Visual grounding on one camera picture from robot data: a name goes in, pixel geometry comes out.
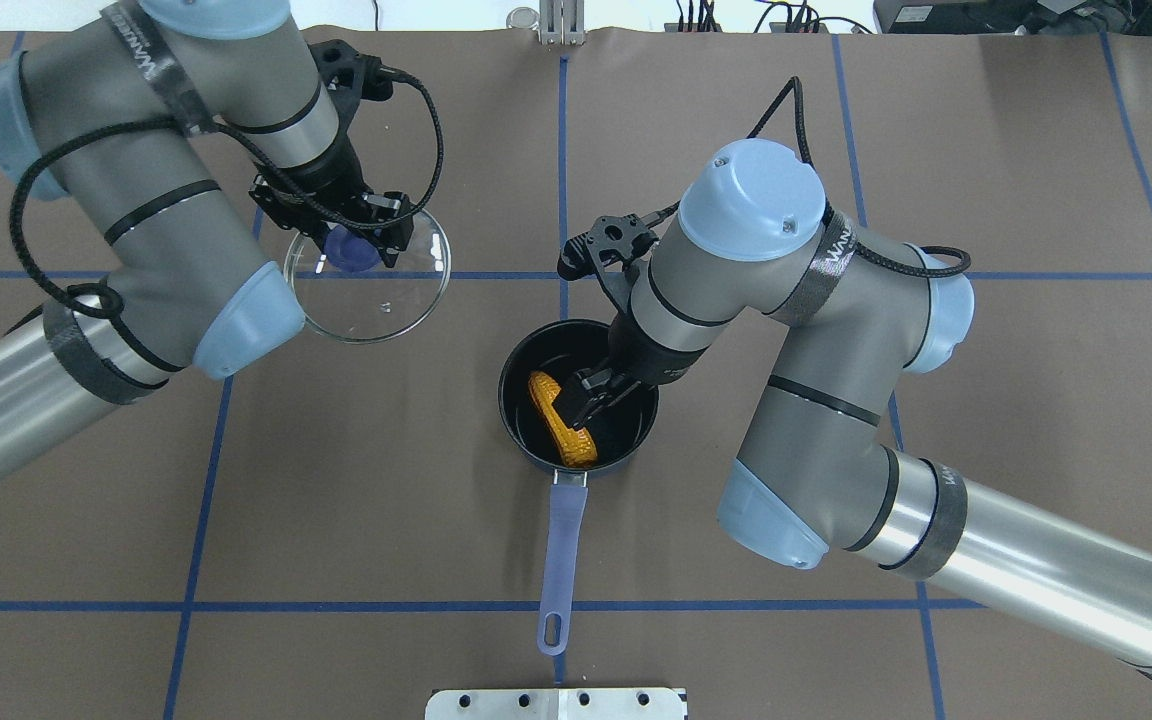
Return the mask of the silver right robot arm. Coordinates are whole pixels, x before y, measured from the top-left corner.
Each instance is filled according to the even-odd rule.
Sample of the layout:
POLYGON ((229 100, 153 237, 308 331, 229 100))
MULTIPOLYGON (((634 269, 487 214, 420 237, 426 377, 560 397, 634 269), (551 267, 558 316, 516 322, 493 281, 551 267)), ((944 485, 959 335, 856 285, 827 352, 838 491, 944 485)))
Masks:
POLYGON ((879 442, 899 379, 965 340, 973 287, 833 209, 806 150, 728 143, 676 209, 600 218, 558 273, 594 275, 617 310, 602 361, 559 393, 573 429, 677 381, 742 311, 785 325, 719 502, 735 541, 796 569, 856 553, 1152 680, 1152 553, 879 442))

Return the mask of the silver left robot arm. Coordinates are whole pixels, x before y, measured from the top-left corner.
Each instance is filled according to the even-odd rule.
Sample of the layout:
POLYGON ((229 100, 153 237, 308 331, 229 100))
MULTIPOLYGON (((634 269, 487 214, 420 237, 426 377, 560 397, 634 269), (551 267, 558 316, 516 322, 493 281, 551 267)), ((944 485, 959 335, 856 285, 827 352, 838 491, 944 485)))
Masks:
POLYGON ((223 379, 305 311, 192 138, 251 156, 285 229, 396 263, 422 200, 372 190, 348 128, 411 74, 306 44, 287 1, 114 1, 0 65, 13 251, 46 293, 0 340, 0 480, 188 366, 223 379))

